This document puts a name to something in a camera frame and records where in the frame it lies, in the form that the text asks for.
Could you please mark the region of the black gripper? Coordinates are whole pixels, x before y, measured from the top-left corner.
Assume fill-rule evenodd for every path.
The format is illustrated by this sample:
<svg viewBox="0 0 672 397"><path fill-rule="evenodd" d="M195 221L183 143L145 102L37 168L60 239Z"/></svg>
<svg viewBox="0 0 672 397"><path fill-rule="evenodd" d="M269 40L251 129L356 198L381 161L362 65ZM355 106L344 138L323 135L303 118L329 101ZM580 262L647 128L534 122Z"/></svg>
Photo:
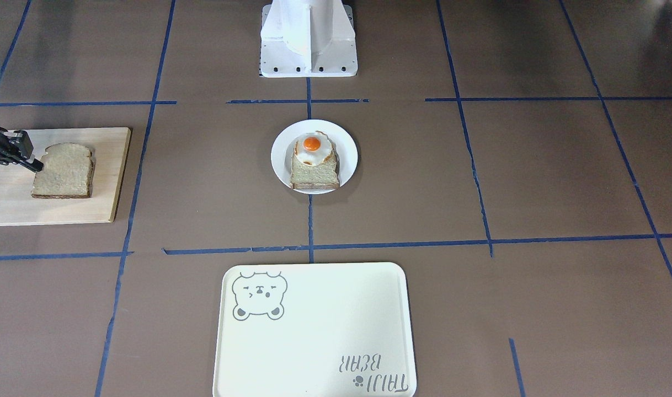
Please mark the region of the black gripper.
<svg viewBox="0 0 672 397"><path fill-rule="evenodd" d="M12 157L9 157L10 145L15 148ZM33 150L34 146L27 131L7 131L0 127L0 165L20 165L33 173L39 173L44 164L34 159Z"/></svg>

